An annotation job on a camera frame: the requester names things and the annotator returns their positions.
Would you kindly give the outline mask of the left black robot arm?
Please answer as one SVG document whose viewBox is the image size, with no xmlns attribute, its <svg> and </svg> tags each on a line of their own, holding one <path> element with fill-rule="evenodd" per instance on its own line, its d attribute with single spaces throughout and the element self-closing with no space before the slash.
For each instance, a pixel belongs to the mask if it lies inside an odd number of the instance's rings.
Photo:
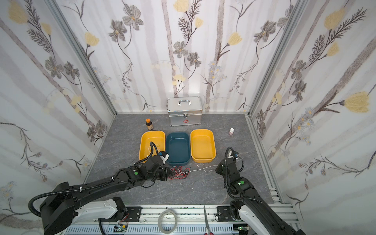
<svg viewBox="0 0 376 235">
<path fill-rule="evenodd" d="M 146 181 L 167 181 L 171 173 L 165 166 L 169 154 L 158 151 L 150 142 L 151 152 L 132 166 L 119 169 L 113 176 L 81 185 L 59 184 L 52 192 L 30 199 L 28 209 L 42 219 L 44 234 L 55 235 L 64 231 L 79 217 L 83 206 L 113 193 L 143 187 Z"/>
</svg>

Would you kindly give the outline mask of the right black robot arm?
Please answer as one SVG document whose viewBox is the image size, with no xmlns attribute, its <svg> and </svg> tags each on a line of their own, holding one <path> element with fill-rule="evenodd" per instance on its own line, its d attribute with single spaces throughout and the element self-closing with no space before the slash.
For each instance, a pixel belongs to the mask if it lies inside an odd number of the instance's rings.
<svg viewBox="0 0 376 235">
<path fill-rule="evenodd" d="M 273 211 L 261 198 L 255 186 L 240 175 L 237 158 L 239 153 L 228 147 L 224 159 L 215 170 L 223 177 L 224 188 L 232 198 L 230 208 L 234 220 L 247 223 L 258 235 L 304 235 L 303 230 L 294 229 Z"/>
</svg>

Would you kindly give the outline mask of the right yellow plastic bin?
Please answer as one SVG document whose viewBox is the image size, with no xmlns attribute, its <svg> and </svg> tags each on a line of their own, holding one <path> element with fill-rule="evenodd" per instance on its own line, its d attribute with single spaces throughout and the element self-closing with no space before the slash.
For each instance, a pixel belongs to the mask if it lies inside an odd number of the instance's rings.
<svg viewBox="0 0 376 235">
<path fill-rule="evenodd" d="M 191 156 L 196 163 L 210 163 L 216 157 L 214 134 L 208 129 L 191 131 Z"/>
</svg>

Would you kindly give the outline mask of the teal plastic bin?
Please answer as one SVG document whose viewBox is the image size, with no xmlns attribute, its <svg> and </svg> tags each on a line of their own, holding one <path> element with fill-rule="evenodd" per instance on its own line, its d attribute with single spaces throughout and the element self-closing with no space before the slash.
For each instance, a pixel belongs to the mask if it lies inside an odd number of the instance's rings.
<svg viewBox="0 0 376 235">
<path fill-rule="evenodd" d="M 185 166 L 191 160 L 189 135 L 184 132 L 170 133 L 166 138 L 167 163 L 171 166 Z"/>
</svg>

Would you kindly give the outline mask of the brown bottle orange cap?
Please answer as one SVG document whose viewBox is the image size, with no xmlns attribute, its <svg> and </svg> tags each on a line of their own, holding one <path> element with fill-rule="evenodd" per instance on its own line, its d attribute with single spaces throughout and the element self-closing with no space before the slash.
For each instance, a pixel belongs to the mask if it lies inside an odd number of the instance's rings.
<svg viewBox="0 0 376 235">
<path fill-rule="evenodd" d="M 149 119 L 149 118 L 146 119 L 146 126 L 147 126 L 147 129 L 149 131 L 151 131 L 151 130 L 154 129 L 154 126 L 153 126 L 153 123 L 152 123 L 151 119 Z"/>
</svg>

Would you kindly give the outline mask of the grey tape roll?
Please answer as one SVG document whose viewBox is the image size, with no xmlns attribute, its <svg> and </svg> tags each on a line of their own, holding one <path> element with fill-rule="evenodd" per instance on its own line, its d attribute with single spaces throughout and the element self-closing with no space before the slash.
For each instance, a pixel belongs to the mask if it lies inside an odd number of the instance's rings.
<svg viewBox="0 0 376 235">
<path fill-rule="evenodd" d="M 164 235 L 169 235 L 177 229 L 178 221 L 174 210 L 168 209 L 163 211 L 157 221 L 160 232 Z"/>
</svg>

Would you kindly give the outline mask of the silver metal case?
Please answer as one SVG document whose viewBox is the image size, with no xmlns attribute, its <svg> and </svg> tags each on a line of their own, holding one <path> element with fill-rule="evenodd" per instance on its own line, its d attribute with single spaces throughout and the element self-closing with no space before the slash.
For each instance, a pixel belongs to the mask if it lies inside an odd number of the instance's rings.
<svg viewBox="0 0 376 235">
<path fill-rule="evenodd" d="M 201 124 L 203 108 L 200 97 L 168 99 L 170 126 Z"/>
</svg>

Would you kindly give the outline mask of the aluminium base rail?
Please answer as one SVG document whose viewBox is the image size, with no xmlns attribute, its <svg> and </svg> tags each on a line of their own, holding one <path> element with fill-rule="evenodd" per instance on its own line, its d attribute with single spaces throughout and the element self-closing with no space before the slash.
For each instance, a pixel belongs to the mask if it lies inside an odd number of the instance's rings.
<svg viewBox="0 0 376 235">
<path fill-rule="evenodd" d="M 258 222 L 235 219 L 228 205 L 131 206 L 115 222 L 80 220 L 62 235 L 203 235 L 209 227 L 215 235 L 259 235 Z"/>
</svg>

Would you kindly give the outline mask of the red handled scissors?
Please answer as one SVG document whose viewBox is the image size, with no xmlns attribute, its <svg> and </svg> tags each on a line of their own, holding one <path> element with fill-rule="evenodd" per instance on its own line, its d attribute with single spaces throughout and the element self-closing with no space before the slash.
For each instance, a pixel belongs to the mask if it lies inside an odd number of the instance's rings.
<svg viewBox="0 0 376 235">
<path fill-rule="evenodd" d="M 204 219 L 205 219 L 205 226 L 206 226 L 206 232 L 204 235 L 214 235 L 214 233 L 211 231 L 210 226 L 209 226 L 206 207 L 204 206 L 203 208 L 204 208 Z"/>
</svg>

